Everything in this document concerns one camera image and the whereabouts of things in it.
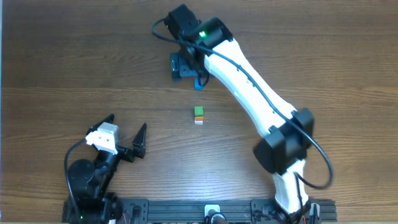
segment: blue block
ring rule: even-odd
[[[195,79],[195,90],[203,90],[203,86],[199,85],[199,78]]]

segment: green block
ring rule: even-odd
[[[195,116],[203,116],[203,107],[202,106],[196,106],[195,107]]]

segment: green light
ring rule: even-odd
[[[206,33],[205,33],[205,31],[201,31],[201,32],[199,32],[199,35],[200,35],[200,37],[206,37]]]

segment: white plastic part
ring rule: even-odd
[[[104,150],[112,154],[117,154],[116,143],[119,139],[119,127],[114,124],[102,123],[97,131],[93,131],[86,136],[87,144],[94,144],[100,151]]]
[[[304,159],[296,160],[293,165],[287,168],[286,173],[283,175],[279,175],[278,173],[272,175],[276,188],[275,200],[289,214],[300,210],[300,200],[297,194],[294,172],[303,176],[304,165]],[[298,181],[298,185],[300,186],[303,205],[305,205],[308,195],[305,193],[304,184],[301,180]]]
[[[292,112],[295,111],[295,108],[276,94],[255,71],[246,60],[235,39],[231,42],[225,40],[214,47],[213,50],[241,65],[243,69],[253,77],[275,107],[288,119],[292,118]],[[275,126],[279,128],[285,123],[283,118],[273,112],[266,99],[264,99],[259,90],[248,80],[247,76],[233,64],[215,54],[211,54],[209,57],[205,57],[205,67],[210,74],[219,79],[240,102],[253,120],[261,137],[264,138],[269,134],[268,129],[270,127]]]

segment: table surface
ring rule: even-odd
[[[266,82],[315,115],[315,139],[336,178],[309,196],[336,200],[341,221],[396,220],[398,2],[184,2],[197,18],[218,16]],[[181,3],[4,1],[3,221],[60,221],[65,153],[110,113],[123,146],[148,124],[145,159],[123,162],[110,185],[120,197],[273,197],[271,175],[252,153],[261,138],[232,94],[215,78],[205,91],[171,79],[178,46],[153,37],[150,26]],[[203,126],[193,123],[199,105]],[[70,160],[95,155],[85,146]],[[305,176],[327,178],[314,148]]]

